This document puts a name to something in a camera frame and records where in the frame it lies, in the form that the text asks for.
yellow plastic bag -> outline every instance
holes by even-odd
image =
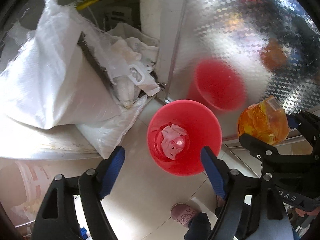
[[[249,106],[241,113],[238,119],[238,136],[244,133],[270,145],[287,138],[289,134],[287,117],[274,96]]]

crumpled tissue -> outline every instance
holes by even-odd
[[[178,125],[172,124],[166,126],[162,131],[163,141],[161,143],[164,155],[171,160],[176,159],[176,155],[185,147],[186,130]]]

screw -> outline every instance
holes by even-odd
[[[58,174],[54,177],[55,180],[60,180],[62,179],[62,174]]]
[[[89,169],[89,170],[87,170],[87,175],[93,175],[93,174],[95,174],[96,173],[96,170],[95,169]]]
[[[272,174],[269,172],[263,175],[263,179],[266,181],[271,180],[271,178],[272,178]]]
[[[232,170],[230,171],[230,173],[231,173],[232,175],[237,176],[237,175],[239,174],[239,171],[238,171],[237,169],[232,169]]]

red plastic cup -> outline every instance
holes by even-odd
[[[241,76],[227,64],[213,58],[204,59],[195,69],[187,98],[215,113],[232,111],[244,104],[245,85]]]
[[[162,129],[178,125],[186,130],[184,149],[170,160],[161,147]],[[192,100],[177,100],[161,107],[151,119],[147,132],[152,158],[163,170],[178,176],[189,176],[204,171],[200,150],[209,146],[217,156],[221,149],[222,133],[218,119],[206,106]]]

pink slipper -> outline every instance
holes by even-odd
[[[179,203],[171,209],[170,213],[174,221],[177,221],[179,224],[187,228],[191,219],[193,219],[199,212],[190,206]]]

